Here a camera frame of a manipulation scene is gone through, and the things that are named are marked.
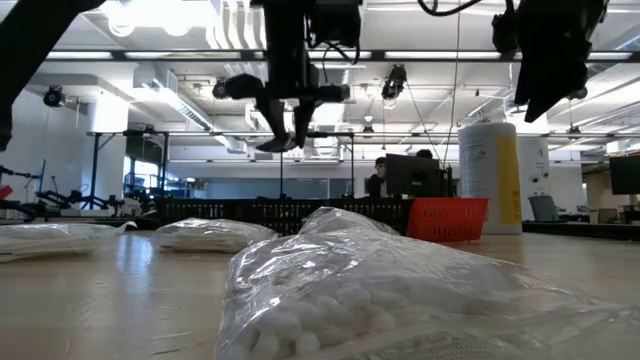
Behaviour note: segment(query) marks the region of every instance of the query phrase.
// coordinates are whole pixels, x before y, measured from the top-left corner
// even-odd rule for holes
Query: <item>red basket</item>
[[[431,242],[478,240],[488,203],[489,199],[415,199],[407,236]]]

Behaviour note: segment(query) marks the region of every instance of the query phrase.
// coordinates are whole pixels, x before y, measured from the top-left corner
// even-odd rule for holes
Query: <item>man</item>
[[[431,150],[422,149],[422,150],[418,151],[418,153],[416,154],[416,157],[421,157],[421,158],[425,158],[425,159],[433,159],[433,154],[431,153]]]
[[[387,183],[385,178],[387,176],[387,159],[379,157],[376,159],[376,173],[371,175],[369,181],[367,181],[367,192],[369,197],[373,199],[388,198]]]

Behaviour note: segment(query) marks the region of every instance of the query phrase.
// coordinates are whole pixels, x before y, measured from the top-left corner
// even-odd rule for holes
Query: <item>wooden table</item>
[[[453,247],[640,304],[635,243],[525,234]],[[130,233],[95,256],[0,264],[0,359],[212,359],[229,259],[158,254]]]

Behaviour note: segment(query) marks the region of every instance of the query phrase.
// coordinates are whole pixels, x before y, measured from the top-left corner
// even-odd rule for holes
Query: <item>yellow label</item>
[[[498,200],[500,223],[522,224],[518,149],[515,136],[498,136]]]

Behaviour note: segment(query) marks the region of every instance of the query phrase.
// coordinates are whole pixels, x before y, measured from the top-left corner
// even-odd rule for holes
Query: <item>clear plastic bag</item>
[[[216,359],[632,360],[637,339],[636,308],[360,227],[236,255]]]
[[[94,224],[25,224],[0,226],[0,262],[22,258],[86,254],[103,239],[122,234],[133,222],[116,228]]]
[[[333,207],[321,207],[305,219],[298,234],[320,234],[352,227],[364,227],[398,235],[389,225],[371,220],[366,216]]]
[[[233,220],[187,219],[163,226],[152,241],[166,251],[237,253],[249,244],[278,237],[264,226]]]

